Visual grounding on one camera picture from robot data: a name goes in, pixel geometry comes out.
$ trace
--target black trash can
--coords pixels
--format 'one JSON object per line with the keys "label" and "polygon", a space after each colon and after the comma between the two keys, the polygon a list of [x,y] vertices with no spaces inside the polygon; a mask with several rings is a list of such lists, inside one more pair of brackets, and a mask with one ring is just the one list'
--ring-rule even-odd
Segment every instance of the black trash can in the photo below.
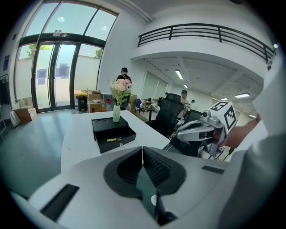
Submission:
{"label": "black trash can", "polygon": [[87,111],[88,97],[86,95],[77,95],[76,98],[79,111]]}

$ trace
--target green vase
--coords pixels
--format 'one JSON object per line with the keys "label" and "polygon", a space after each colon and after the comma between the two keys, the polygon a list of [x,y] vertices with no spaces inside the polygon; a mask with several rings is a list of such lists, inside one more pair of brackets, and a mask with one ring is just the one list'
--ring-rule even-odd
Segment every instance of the green vase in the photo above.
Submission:
{"label": "green vase", "polygon": [[114,105],[114,108],[113,108],[113,121],[115,123],[118,123],[119,120],[120,120],[120,106]]}

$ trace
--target white circle sticker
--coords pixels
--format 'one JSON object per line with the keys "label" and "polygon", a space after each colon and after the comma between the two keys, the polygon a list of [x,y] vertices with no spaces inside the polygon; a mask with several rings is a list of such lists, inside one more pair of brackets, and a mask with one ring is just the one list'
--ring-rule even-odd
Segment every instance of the white circle sticker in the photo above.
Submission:
{"label": "white circle sticker", "polygon": [[152,203],[154,206],[156,206],[156,204],[157,204],[157,196],[156,196],[156,195],[151,196],[151,203]]}

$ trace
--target metal railing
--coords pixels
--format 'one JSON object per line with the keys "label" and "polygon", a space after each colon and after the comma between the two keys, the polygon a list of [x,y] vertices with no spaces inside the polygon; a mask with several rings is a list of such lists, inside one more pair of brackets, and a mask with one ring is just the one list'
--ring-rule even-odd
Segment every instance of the metal railing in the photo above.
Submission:
{"label": "metal railing", "polygon": [[232,43],[256,54],[266,62],[274,54],[270,47],[248,34],[225,26],[203,23],[170,25],[152,30],[139,36],[138,47],[156,40],[171,40],[181,37],[202,37],[217,39],[221,43]]}

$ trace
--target door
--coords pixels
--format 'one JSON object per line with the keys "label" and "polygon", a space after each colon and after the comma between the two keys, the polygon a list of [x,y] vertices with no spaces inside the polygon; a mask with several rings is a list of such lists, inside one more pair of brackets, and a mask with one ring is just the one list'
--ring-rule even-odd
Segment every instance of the door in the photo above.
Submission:
{"label": "door", "polygon": [[35,102],[39,112],[69,109],[70,78],[76,43],[40,43],[35,75]]}

